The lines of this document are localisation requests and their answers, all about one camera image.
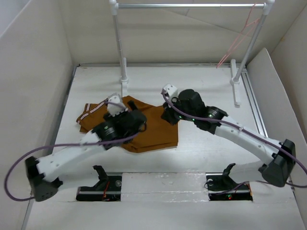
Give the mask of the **brown trousers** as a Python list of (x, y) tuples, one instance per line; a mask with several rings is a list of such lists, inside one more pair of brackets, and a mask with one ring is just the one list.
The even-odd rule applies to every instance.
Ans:
[[(178, 125), (171, 125), (161, 118), (164, 111), (162, 106), (153, 106), (131, 96), (125, 96), (122, 100), (126, 106), (129, 101), (134, 101), (137, 108), (147, 118), (146, 131), (140, 133), (130, 143), (122, 144), (123, 149), (132, 153), (143, 153), (177, 147)], [(85, 104), (83, 113), (76, 120), (80, 125), (80, 132), (87, 133), (96, 125), (104, 122), (103, 115), (106, 113), (104, 102)]]

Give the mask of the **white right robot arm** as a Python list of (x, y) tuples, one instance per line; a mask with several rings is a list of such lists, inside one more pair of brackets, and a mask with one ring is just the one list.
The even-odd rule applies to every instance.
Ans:
[(161, 118), (175, 125), (180, 120), (192, 122), (198, 129), (227, 139), (258, 158), (246, 164), (229, 164), (217, 179), (208, 184), (211, 191), (233, 189), (245, 182), (265, 182), (276, 187), (287, 184), (295, 165), (295, 144), (286, 139), (283, 142), (266, 138), (249, 130), (227, 112), (206, 106), (200, 94), (193, 89), (179, 92), (171, 84), (161, 92), (165, 102)]

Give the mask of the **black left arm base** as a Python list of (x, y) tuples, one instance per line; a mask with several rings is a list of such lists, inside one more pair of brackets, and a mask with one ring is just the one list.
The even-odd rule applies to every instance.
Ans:
[(76, 200), (80, 202), (118, 202), (121, 200), (122, 173), (107, 174), (101, 165), (93, 166), (98, 182), (93, 186), (81, 186)]

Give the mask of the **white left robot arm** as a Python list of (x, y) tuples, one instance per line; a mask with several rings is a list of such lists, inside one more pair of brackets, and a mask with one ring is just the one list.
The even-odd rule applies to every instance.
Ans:
[(104, 121), (90, 129), (77, 144), (69, 144), (45, 157), (25, 160), (26, 175), (37, 202), (53, 197), (67, 188), (68, 171), (83, 160), (113, 147), (128, 143), (146, 129), (147, 118), (133, 101), (107, 104)]

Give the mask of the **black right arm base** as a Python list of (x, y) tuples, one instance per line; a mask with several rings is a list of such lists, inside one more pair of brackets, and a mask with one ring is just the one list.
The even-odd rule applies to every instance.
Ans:
[(247, 182), (236, 183), (229, 174), (235, 163), (228, 165), (223, 172), (207, 172), (204, 188), (208, 190), (209, 201), (253, 201)]

